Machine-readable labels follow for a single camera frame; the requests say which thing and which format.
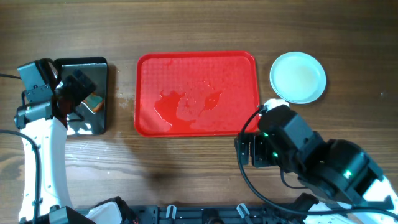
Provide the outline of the green orange sponge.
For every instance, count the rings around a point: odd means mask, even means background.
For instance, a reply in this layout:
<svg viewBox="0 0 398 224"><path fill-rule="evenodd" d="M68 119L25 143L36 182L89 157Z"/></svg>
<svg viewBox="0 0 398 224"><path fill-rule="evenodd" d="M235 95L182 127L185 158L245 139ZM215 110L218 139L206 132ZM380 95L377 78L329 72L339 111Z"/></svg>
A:
<svg viewBox="0 0 398 224"><path fill-rule="evenodd" d="M93 114L95 114L104 106L104 98L91 93L83 100L83 103Z"/></svg>

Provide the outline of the light blue plate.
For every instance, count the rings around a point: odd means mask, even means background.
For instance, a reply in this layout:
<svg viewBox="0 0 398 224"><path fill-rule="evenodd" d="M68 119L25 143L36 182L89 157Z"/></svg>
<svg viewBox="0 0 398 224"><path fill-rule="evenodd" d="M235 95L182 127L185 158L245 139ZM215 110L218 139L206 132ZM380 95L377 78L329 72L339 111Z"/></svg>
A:
<svg viewBox="0 0 398 224"><path fill-rule="evenodd" d="M308 104L325 92L327 77L321 63L303 52L287 52L273 62L269 81L274 92L289 103Z"/></svg>

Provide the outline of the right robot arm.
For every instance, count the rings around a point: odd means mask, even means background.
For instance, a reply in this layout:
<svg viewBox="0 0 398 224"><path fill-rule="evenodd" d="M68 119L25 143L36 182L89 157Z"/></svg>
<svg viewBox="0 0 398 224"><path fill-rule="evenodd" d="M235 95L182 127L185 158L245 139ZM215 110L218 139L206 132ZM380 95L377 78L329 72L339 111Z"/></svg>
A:
<svg viewBox="0 0 398 224"><path fill-rule="evenodd" d="M397 223L397 194L382 168L360 146L344 139L324 141L282 99L259 105L244 127L255 117L260 118L257 132L242 129L234 146L245 183L268 206L306 221L352 213L364 223ZM336 202L339 208L322 210L321 202L308 209L272 202L248 179L243 168L248 163L254 167L277 166L281 174L294 173L301 188Z"/></svg>

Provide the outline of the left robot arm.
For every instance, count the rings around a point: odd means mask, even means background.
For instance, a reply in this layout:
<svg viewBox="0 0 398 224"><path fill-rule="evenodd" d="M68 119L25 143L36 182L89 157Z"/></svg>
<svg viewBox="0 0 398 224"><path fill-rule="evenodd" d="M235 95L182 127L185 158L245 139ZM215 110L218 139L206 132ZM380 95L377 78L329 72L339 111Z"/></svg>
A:
<svg viewBox="0 0 398 224"><path fill-rule="evenodd" d="M72 205L65 145L68 115L80 104L106 101L108 63L103 57L43 58L18 67L25 90L14 122L24 144L24 198L19 223L140 223L120 197L95 205L86 215Z"/></svg>

